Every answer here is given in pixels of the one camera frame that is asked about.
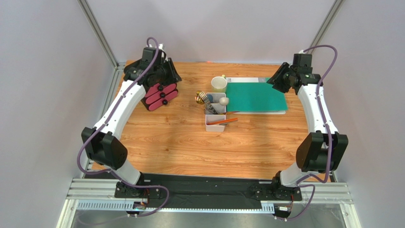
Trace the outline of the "blue grey plastic spoon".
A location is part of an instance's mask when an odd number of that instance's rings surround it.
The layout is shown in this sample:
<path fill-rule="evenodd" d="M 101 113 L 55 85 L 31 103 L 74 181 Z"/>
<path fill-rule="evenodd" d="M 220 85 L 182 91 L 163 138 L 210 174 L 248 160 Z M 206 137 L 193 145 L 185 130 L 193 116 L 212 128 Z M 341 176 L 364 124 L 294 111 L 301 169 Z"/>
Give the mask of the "blue grey plastic spoon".
<path fill-rule="evenodd" d="M 211 94 L 207 94 L 206 96 L 209 99 L 210 103 L 214 103 L 213 96 Z"/>

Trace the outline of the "white compartment organizer box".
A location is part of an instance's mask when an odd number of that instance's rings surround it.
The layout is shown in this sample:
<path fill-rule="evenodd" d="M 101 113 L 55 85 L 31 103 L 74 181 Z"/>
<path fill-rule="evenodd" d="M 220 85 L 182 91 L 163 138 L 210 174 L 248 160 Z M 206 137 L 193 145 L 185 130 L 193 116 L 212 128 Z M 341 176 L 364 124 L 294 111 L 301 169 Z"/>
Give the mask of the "white compartment organizer box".
<path fill-rule="evenodd" d="M 221 98 L 226 98 L 225 93 L 207 93 L 211 106 L 205 105 L 205 129 L 207 132 L 222 133 L 225 130 L 224 125 L 210 123 L 226 120 L 226 106 L 220 104 Z"/>

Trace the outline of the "white handled ladle spoon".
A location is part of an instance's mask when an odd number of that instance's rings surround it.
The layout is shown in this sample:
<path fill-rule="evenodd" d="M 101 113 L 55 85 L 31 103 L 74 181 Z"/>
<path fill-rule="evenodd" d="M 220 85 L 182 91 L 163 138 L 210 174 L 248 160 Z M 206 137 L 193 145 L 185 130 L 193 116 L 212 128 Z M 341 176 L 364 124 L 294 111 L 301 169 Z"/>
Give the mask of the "white handled ladle spoon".
<path fill-rule="evenodd" d="M 229 98 L 228 97 L 221 97 L 220 99 L 219 99 L 219 104 L 220 105 L 222 105 L 222 106 L 227 106 L 228 104 L 229 104 Z"/>

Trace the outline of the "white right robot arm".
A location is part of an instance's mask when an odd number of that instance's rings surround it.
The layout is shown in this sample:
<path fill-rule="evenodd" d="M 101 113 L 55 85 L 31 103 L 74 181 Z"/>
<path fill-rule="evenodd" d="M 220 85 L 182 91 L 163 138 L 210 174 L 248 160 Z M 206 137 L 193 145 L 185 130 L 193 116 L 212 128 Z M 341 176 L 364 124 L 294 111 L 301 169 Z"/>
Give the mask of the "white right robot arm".
<path fill-rule="evenodd" d="M 299 52 L 292 64 L 283 63 L 267 81 L 279 92 L 294 89 L 302 103 L 308 135 L 297 148 L 296 161 L 276 175 L 283 187 L 293 188 L 317 173 L 335 171 L 348 146 L 348 137 L 334 125 L 324 99 L 322 78 L 312 72 L 312 55 Z"/>

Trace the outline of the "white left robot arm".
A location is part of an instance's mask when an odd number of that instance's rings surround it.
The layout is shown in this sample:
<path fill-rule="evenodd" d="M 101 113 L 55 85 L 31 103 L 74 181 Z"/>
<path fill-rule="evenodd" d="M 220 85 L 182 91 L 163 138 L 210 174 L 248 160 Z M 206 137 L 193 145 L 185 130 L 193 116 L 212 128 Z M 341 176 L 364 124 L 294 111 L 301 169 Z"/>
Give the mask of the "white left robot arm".
<path fill-rule="evenodd" d="M 142 174 L 128 160 L 128 150 L 120 142 L 123 129 L 139 103 L 148 111 L 168 105 L 178 96 L 181 80 L 163 44 L 145 47 L 142 58 L 124 68 L 121 88 L 106 113 L 94 127 L 82 131 L 87 157 L 122 182 L 139 185 Z"/>

